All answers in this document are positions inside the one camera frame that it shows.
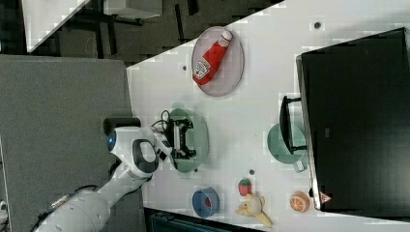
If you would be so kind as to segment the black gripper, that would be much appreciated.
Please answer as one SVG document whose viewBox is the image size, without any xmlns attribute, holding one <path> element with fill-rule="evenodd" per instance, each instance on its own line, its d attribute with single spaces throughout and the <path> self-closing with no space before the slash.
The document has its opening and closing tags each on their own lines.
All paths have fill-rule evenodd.
<svg viewBox="0 0 410 232">
<path fill-rule="evenodd" d="M 193 122 L 188 119 L 170 120 L 165 130 L 165 136 L 172 148 L 171 156 L 174 159 L 189 160 L 196 156 L 195 150 L 181 150 L 180 128 L 193 128 Z"/>
</svg>

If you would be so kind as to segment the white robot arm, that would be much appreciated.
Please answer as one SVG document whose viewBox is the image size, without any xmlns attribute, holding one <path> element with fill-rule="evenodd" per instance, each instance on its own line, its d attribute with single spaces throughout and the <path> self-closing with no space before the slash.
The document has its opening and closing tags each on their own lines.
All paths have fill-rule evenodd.
<svg viewBox="0 0 410 232">
<path fill-rule="evenodd" d="M 119 160 L 110 180 L 98 190 L 85 186 L 62 196 L 39 215 L 30 232 L 100 232 L 111 208 L 148 182 L 162 161 L 181 152 L 195 154 L 186 146 L 192 129 L 189 119 L 169 119 L 162 130 L 143 127 L 137 118 L 105 119 L 107 150 Z"/>
</svg>

